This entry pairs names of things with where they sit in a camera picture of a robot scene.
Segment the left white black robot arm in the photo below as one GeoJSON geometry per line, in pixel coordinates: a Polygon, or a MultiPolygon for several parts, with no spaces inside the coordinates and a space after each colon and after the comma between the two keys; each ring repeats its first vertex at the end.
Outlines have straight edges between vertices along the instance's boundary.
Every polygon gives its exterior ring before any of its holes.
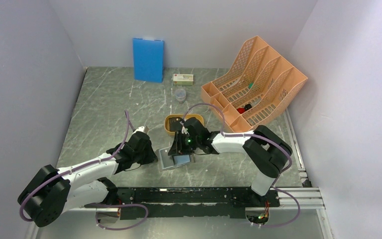
{"type": "Polygon", "coordinates": [[[20,217],[44,227],[62,213],[88,204],[111,207],[118,202],[118,188],[109,176],[145,165],[157,157],[146,126],[138,127],[128,141],[100,156],[73,166],[38,170],[18,196],[20,217]]]}

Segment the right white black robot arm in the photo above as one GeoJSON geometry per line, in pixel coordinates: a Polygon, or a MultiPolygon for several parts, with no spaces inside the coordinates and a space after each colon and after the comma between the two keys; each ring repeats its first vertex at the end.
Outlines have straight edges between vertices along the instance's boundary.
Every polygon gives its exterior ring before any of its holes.
{"type": "Polygon", "coordinates": [[[281,173],[292,165],[291,147],[265,125],[247,132],[226,133],[209,131],[196,118],[189,118],[182,124],[183,128],[175,133],[167,155],[191,155],[197,149],[204,154],[245,153],[258,169],[248,194],[254,206],[266,202],[267,192],[281,173]]]}

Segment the grey card holder wallet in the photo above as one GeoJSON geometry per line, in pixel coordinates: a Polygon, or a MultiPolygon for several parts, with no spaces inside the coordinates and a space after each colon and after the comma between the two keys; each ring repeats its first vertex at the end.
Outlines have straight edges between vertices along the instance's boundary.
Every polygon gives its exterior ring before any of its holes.
{"type": "Polygon", "coordinates": [[[193,163],[194,159],[192,155],[179,155],[179,156],[169,156],[169,148],[162,148],[156,150],[156,156],[158,158],[158,165],[161,171],[171,170],[189,163],[193,163]]]}

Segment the yellow oval tray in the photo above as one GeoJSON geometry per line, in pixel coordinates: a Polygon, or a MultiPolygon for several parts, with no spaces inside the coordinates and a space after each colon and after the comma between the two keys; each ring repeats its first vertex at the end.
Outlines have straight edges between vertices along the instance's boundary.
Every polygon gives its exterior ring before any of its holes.
{"type": "MultiPolygon", "coordinates": [[[[166,116],[165,118],[165,130],[168,135],[174,136],[175,132],[180,131],[183,129],[183,125],[181,124],[181,119],[183,117],[183,114],[171,114],[166,116]]],[[[196,118],[198,121],[200,121],[202,124],[204,124],[204,119],[199,114],[187,114],[185,119],[189,118],[196,118]]]]}

